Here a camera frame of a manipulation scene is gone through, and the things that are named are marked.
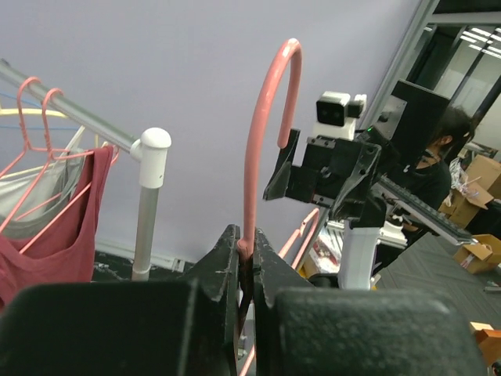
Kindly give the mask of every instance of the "pink hanger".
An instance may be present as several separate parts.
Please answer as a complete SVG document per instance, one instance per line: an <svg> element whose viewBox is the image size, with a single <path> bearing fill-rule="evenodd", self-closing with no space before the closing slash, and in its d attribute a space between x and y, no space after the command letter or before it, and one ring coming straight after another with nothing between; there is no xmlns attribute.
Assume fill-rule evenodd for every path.
<svg viewBox="0 0 501 376"><path fill-rule="evenodd" d="M297 102L299 81L301 80L302 54L301 45L297 39L286 41L275 56L266 74L265 82L259 92L258 102L250 124L247 148L245 151L245 169L243 177L243 237L237 243L240 264L249 260L254 253L254 231L256 226L258 202L258 173L261 148L268 123L269 112L275 98L283 72L290 61L289 88L283 109L278 146L287 146L289 133L294 118L294 108Z"/></svg>
<svg viewBox="0 0 501 376"><path fill-rule="evenodd" d="M23 202L26 200L26 198L29 196L29 194L31 193L31 191L34 189L34 187L37 185L38 181L40 181L40 178L43 176L43 174L45 173L45 171L47 170L47 168L49 167L49 165L53 162L53 161L56 161L56 160L69 160L69 159L74 159L74 158L79 158L79 157L84 157L84 156L88 156L88 155L91 155L93 154L94 152L92 150L90 151L86 151L84 153L79 153L79 154L71 154L71 155L63 155L63 156L59 156L59 157L56 157L54 155L54 152L63 152L63 153L68 153L70 152L69 150L66 150L66 149L54 149L52 148L52 144L51 144L51 140L50 140L50 131L49 131L49 122L47 120L47 105L49 103L49 100L51 100L52 96L56 93L59 93L60 95L63 94L63 92L60 90L60 89L51 89L47 92L47 95L45 96L44 100L42 101L42 104L41 104L41 117L42 117L42 120L43 120L43 123L44 123L44 137L45 137L45 146L46 148L40 148L40 147L33 147L31 145L31 141L29 140L29 137L28 137L28 134L27 134L27 129L26 129L26 123L24 121L24 116L23 116L23 109L22 109L22 106L21 106L21 95L22 95L22 92L23 90L33 81L36 81L36 82L40 82L40 80L36 77L29 77L26 81L23 82L23 84L19 87L19 90L17 92L17 106L18 106L18 109L19 109L19 115L20 115L20 127L21 127L21 133L23 135L23 140L24 140L24 145L23 145L23 151L21 152L21 154L16 157L16 159L14 159L13 162L11 162L6 168L4 168L4 170L2 172L0 172L0 177L2 177L5 173L7 173L8 170L10 170L18 161L20 161L20 159L26 154L26 152L28 150L33 150L33 151L42 151L42 152L46 152L47 153L47 161L45 162L43 168L41 169L41 171L38 173L38 175L36 176L36 178L34 179L34 181L30 184L30 186L27 188L26 192L24 192L23 196L17 201L16 205L14 206L14 208L12 209L12 211L9 213L9 215L7 215L7 217L5 218L5 220L3 221L3 223L0 225L0 233L5 229L5 227L7 226L7 224L9 223L9 221L14 217L14 215L16 214L16 212L19 210L19 208L21 207L21 205L23 204ZM115 158L114 158L114 162L117 160L118 158L118 154L116 154ZM90 183L88 184L88 186L86 186L83 190L83 192L85 192L88 188L90 187ZM82 194L83 192L80 192L50 223L48 226L46 226L40 233L38 233L38 235L36 237L34 237L30 243L28 243L24 248L23 250L21 250L20 253L24 253L32 244L33 242L38 239L41 234L43 232L46 231L47 228L49 228L50 225L52 225L56 219L58 219L61 214L63 212L65 212L71 205L72 203L75 201L75 199L78 199ZM27 213L24 213L23 215L21 215L20 217L24 217L25 215L33 212L34 210L37 210L38 208L40 208L41 206L43 206L44 204L47 204L48 202L54 200L57 196L55 197L51 197L49 198L46 202L40 204L39 206L37 206L36 208L32 208L29 212Z"/></svg>
<svg viewBox="0 0 501 376"><path fill-rule="evenodd" d="M112 165L112 166L113 166L113 165L115 164L115 162L117 161L117 159L118 159L118 155L119 155L119 153L118 153L118 148L117 148L115 145L113 145L113 147L114 147L114 149L115 149L115 155L114 155L113 159L111 160L111 165ZM15 218L15 220L16 220L16 221L19 221L19 220L21 220L22 218L26 217L27 215L31 214L32 212L36 212L38 209L43 208L43 207L44 207L44 206L46 206L49 202L54 201L54 200L55 200L57 197L59 197L59 196L61 196L61 193L58 193L57 195L50 197L47 201L42 202L41 204L39 204L39 205L35 206L34 208L32 208L32 209L30 209L30 210L26 211L25 213L23 213L23 214L21 214L21 215L18 215L18 216Z"/></svg>
<svg viewBox="0 0 501 376"><path fill-rule="evenodd" d="M292 244L296 241L296 239L303 236L303 233L305 232L305 228L308 225L308 223L313 220L313 223L310 226L310 230L308 232L308 236L303 241L303 244L301 245L301 248L300 248L299 252L297 253L296 258L294 259L294 261L291 265L292 269L297 268L297 264L299 264L299 260L301 260L301 256L303 255L303 253L305 253L306 247L308 246L310 239L312 239L312 237L313 237L313 233L315 232L315 229L319 224L319 213L320 213L320 211L318 208L313 209L312 212L310 214L308 214L308 216L303 220L299 229L296 229L292 233L289 240L283 245L282 249L279 252L279 256L283 259L286 256L287 252L290 250L290 247L292 246ZM252 349L249 352L249 355L247 355L247 359L245 360L245 363L243 364L242 371L240 372L239 376L245 376L247 374L247 372L249 371L249 367L252 364L252 360L254 360L255 355L256 355L256 349L255 349L255 345L253 345Z"/></svg>
<svg viewBox="0 0 501 376"><path fill-rule="evenodd" d="M305 218L305 220L302 222L301 226L299 229L295 230L292 235L290 236L289 240L284 244L282 249L279 252L279 256L283 259L287 252L290 250L290 247L292 244L298 239L299 237L303 236L303 233L305 232L305 228L313 220L312 225L310 226L310 230L308 232L308 236L305 238L303 241L303 244L301 245L301 248L299 248L299 252L297 253L296 257L294 258L294 261L292 261L292 264L290 265L292 269L296 269L297 265L299 264L301 260L301 256L305 253L306 247L308 246L309 241L313 237L313 233L315 232L316 227L319 224L319 217L320 217L320 210L318 208L315 208L312 210L310 214Z"/></svg>

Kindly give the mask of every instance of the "black bracket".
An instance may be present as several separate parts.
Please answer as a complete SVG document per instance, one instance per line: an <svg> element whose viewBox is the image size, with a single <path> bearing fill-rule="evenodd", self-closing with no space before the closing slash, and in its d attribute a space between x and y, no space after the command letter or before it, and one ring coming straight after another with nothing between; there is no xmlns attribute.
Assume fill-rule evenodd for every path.
<svg viewBox="0 0 501 376"><path fill-rule="evenodd" d="M300 131L292 129L265 188L267 201L289 197L330 208L337 219L362 215L381 148L372 143L309 138L301 166L293 165Z"/></svg>

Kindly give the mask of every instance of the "gray wall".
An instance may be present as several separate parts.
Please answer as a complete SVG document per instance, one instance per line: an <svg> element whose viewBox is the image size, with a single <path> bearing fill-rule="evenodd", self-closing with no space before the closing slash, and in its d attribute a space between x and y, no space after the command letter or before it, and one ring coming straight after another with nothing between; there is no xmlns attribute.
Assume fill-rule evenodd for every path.
<svg viewBox="0 0 501 376"><path fill-rule="evenodd" d="M0 15L0 51L16 69L128 132L160 126L171 133L154 247L195 261L226 224L242 222L247 132L280 45L292 37L303 45L295 127L306 137L323 91L373 98L419 2L10 1ZM286 82L263 147L261 191L278 153ZM16 91L3 84L0 90ZM16 132L0 132L4 165L20 143L10 142ZM99 237L134 244L137 181L138 166L124 155L107 182ZM286 199L261 202L258 225L280 248L311 209Z"/></svg>

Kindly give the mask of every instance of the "metal frame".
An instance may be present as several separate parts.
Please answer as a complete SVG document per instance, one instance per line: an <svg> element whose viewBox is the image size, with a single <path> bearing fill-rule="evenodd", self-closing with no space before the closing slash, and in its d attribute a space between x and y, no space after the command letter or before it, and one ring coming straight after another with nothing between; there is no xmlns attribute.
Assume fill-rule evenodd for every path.
<svg viewBox="0 0 501 376"><path fill-rule="evenodd" d="M12 85L20 86L28 76L11 68L5 60L1 60L0 78ZM49 89L38 83L31 83L27 86L26 91L33 97L43 100ZM158 194L164 184L167 153L168 148L171 146L170 135L161 128L149 128L144 131L140 139L136 139L63 96L54 96L51 105L79 125L84 125L132 155L140 163L139 184L141 185L141 196L139 199L132 279L148 280Z"/></svg>
<svg viewBox="0 0 501 376"><path fill-rule="evenodd" d="M501 76L497 79L496 83L489 90L487 96L484 98L477 111L475 112L475 119L477 121L482 121L488 111L491 109L494 102L498 99L499 94L501 94Z"/></svg>
<svg viewBox="0 0 501 376"><path fill-rule="evenodd" d="M479 12L434 14L429 22L438 26L495 26L499 25L499 20L501 20L501 12Z"/></svg>

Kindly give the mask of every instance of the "person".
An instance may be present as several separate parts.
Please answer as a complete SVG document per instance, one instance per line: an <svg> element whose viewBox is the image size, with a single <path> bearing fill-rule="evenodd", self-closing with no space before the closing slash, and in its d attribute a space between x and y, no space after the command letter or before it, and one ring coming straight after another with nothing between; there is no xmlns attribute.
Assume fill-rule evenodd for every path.
<svg viewBox="0 0 501 376"><path fill-rule="evenodd" d="M462 108L448 107L416 171L404 172L402 167L394 168L387 177L438 210L451 189L449 166L443 159L454 146L470 142L475 136L475 129L476 121ZM421 229L405 222L402 225L408 248L417 239ZM384 244L378 245L373 275L388 267L402 252L401 249Z"/></svg>

